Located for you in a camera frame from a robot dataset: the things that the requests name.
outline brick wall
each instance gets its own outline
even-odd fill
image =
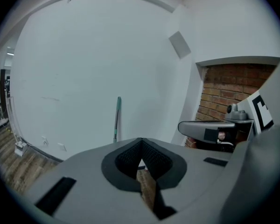
[[[224,119],[227,106],[257,91],[274,69],[262,64],[208,66],[196,120]]]

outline wall outlet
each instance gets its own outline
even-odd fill
[[[49,142],[47,141],[47,138],[44,137],[44,136],[42,136],[42,144],[43,144],[44,146],[48,146],[48,145],[49,145]]]
[[[61,143],[57,143],[57,144],[58,144],[59,149],[60,149],[61,151],[65,151],[65,152],[66,152],[66,148],[65,148],[64,144],[61,144]]]

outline wooden floor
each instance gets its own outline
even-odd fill
[[[58,162],[47,158],[28,147],[23,157],[14,153],[14,135],[6,128],[0,128],[0,175],[7,186],[23,194],[35,180],[58,165]],[[137,172],[141,184],[142,198],[149,209],[153,209],[155,181],[144,170]]]

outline red brick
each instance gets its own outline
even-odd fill
[[[221,104],[221,105],[231,105],[231,104],[237,103],[237,101],[235,101],[235,100],[224,99],[224,98],[220,98],[220,97],[213,97],[212,102]]]
[[[214,110],[210,110],[210,113],[209,113],[210,116],[216,118],[216,119],[219,119],[219,120],[222,120],[224,119],[225,115],[224,114],[221,114],[217,111],[214,111]]]
[[[214,77],[206,75],[205,78],[204,78],[204,82],[213,83],[214,82]]]
[[[202,94],[201,95],[201,100],[211,101],[211,96],[210,95],[206,95],[206,94]]]
[[[192,143],[191,146],[190,146],[190,148],[197,148],[196,143]]]
[[[201,113],[201,114],[208,114],[209,113],[209,109],[200,106],[198,108],[198,112]]]
[[[191,144],[188,144],[187,141],[185,142],[185,147],[186,148],[191,148]]]
[[[217,105],[216,110],[225,114],[227,112],[227,106],[224,105]]]
[[[220,75],[229,77],[242,77],[244,75],[244,70],[237,68],[234,68],[233,70],[224,69],[220,72]]]
[[[204,88],[213,88],[213,87],[214,87],[214,84],[213,84],[213,83],[204,83],[204,84],[203,84],[203,87],[204,87]]]
[[[270,75],[271,75],[271,72],[269,72],[269,71],[263,71],[263,72],[261,72],[260,74],[259,74],[259,78],[260,79],[268,79],[269,77],[270,77]]]
[[[220,66],[217,66],[217,65],[214,65],[214,66],[209,66],[207,71],[206,71],[206,74],[207,75],[218,75],[220,73]]]
[[[221,84],[221,90],[243,92],[243,86],[238,84]]]
[[[210,89],[210,88],[204,88],[202,91],[203,94],[209,94],[209,95],[220,95],[220,90],[216,89]]]
[[[276,69],[275,65],[266,65],[266,71],[273,72]]]
[[[234,70],[236,68],[235,64],[222,64],[222,65],[213,65],[212,68],[220,70]]]
[[[258,70],[264,70],[266,68],[265,65],[262,64],[247,64],[248,69],[258,69]]]
[[[195,139],[193,139],[192,137],[188,137],[187,139],[188,139],[191,143],[196,142],[196,140],[195,140]]]
[[[236,83],[237,84],[247,84],[247,78],[237,77]]]
[[[242,100],[246,99],[247,97],[249,97],[249,95],[237,93],[235,96],[235,99],[242,101]]]
[[[253,94],[258,91],[258,88],[252,86],[244,86],[244,93]]]
[[[215,110],[217,105],[211,102],[200,101],[200,106]]]
[[[221,77],[222,83],[234,84],[236,82],[235,77]]]
[[[247,64],[236,64],[236,69],[242,70],[244,73],[244,71],[247,69]]]
[[[221,76],[214,77],[214,83],[221,83]]]
[[[212,78],[212,77],[217,77],[220,75],[220,70],[217,70],[217,69],[208,69],[206,74],[205,74],[205,77],[209,77],[209,78]]]
[[[214,84],[215,89],[221,89],[221,84]]]
[[[196,117],[200,120],[215,120],[215,118],[201,113],[197,113]]]
[[[190,145],[191,145],[192,143],[193,143],[193,142],[192,142],[189,138],[186,139],[186,145],[188,145],[188,146],[190,147]]]
[[[221,91],[221,97],[234,99],[235,93],[230,91]]]
[[[246,76],[248,78],[258,78],[258,75],[259,75],[259,71],[254,69],[248,69],[246,73]]]
[[[261,80],[261,79],[247,79],[247,85],[256,86],[259,88],[262,86],[264,82],[265,80]]]

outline black slot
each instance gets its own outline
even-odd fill
[[[214,158],[210,158],[210,157],[204,159],[204,161],[215,164],[215,165],[219,165],[219,166],[222,166],[222,167],[225,167],[228,163],[228,161],[221,160],[221,159],[214,159]]]
[[[187,163],[181,156],[148,139],[137,138],[107,154],[101,164],[102,173],[114,187],[141,193],[136,180],[141,159],[156,181],[154,214],[160,220],[175,214],[172,207],[165,205],[161,190],[175,188],[187,172]]]
[[[38,201],[36,207],[51,216],[74,186],[75,182],[75,179],[63,177]]]
[[[216,142],[218,139],[219,130],[217,129],[205,129],[204,140]]]

